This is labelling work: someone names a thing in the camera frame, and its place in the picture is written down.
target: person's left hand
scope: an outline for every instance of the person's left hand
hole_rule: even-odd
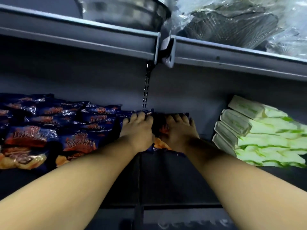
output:
[[[138,115],[133,114],[130,121],[127,118],[123,120],[119,137],[127,139],[134,153],[146,151],[154,142],[154,135],[151,131],[153,122],[152,116],[148,116],[145,120],[144,112]]]

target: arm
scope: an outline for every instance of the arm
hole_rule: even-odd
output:
[[[0,201],[0,226],[14,229],[84,229],[113,182],[152,144],[152,117],[125,119],[121,137],[95,153],[67,163]]]
[[[202,141],[186,116],[174,118],[162,140],[186,154],[239,229],[306,229],[305,191]]]

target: shelf lip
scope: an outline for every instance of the shelf lip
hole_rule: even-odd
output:
[[[172,35],[174,62],[307,81],[307,60]]]
[[[156,43],[160,38],[160,32],[114,26],[4,4],[0,4],[0,34],[150,60],[156,60]]]

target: hand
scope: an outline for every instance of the hand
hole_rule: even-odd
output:
[[[178,114],[174,118],[168,115],[166,123],[169,126],[169,132],[161,135],[160,138],[174,151],[186,153],[189,142],[199,139],[194,120],[189,120],[186,115],[183,115],[182,118]]]
[[[144,112],[138,115],[133,114],[130,121],[127,118],[123,120],[119,137],[127,139],[134,153],[146,151],[154,142],[154,135],[151,131],[153,122],[152,116],[148,116],[145,120]]]

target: stainless steel basin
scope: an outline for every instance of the stainless steel basin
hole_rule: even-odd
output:
[[[83,19],[147,31],[160,31],[171,16],[170,0],[76,0]]]

